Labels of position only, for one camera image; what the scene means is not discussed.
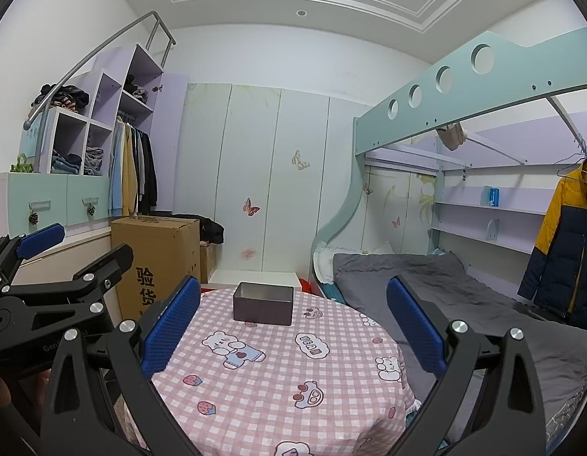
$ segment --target large brown cardboard box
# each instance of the large brown cardboard box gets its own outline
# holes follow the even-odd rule
[[[123,243],[133,249],[133,265],[117,286],[123,319],[139,319],[155,300],[168,298],[184,276],[200,277],[197,219],[116,219],[112,248]]]
[[[217,267],[217,246],[210,243],[200,248],[200,283],[207,285],[209,279]]]

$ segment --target gray bedsheet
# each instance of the gray bedsheet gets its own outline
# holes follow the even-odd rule
[[[373,318],[403,350],[408,381],[423,401],[435,378],[420,367],[386,304],[386,285],[405,277],[422,300],[432,301],[450,320],[463,319],[475,331],[502,336],[523,330],[536,364],[543,394],[547,439],[552,440],[574,414],[587,391],[587,331],[540,321],[512,308],[514,300],[468,276],[452,253],[423,255],[346,255],[334,257],[334,279],[351,307]],[[472,411],[483,373],[476,372],[448,433],[458,440]]]

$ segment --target green drawer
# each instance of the green drawer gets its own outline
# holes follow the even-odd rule
[[[98,221],[108,217],[107,198],[110,191],[110,178],[107,176],[66,175],[67,176],[67,224]],[[95,213],[89,216],[89,205]]]
[[[65,226],[65,191],[68,175],[42,173],[9,173],[8,232],[30,234],[54,223]],[[36,225],[30,214],[38,215]]]

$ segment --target yellow and navy jacket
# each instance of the yellow and navy jacket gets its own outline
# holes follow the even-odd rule
[[[557,184],[517,294],[587,329],[587,161]]]

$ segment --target pink checkered tablecloth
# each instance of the pink checkered tablecloth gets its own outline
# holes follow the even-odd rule
[[[167,368],[152,377],[199,451],[386,454],[419,405],[386,331],[350,307],[300,292],[291,326],[237,322],[233,292],[202,295]]]

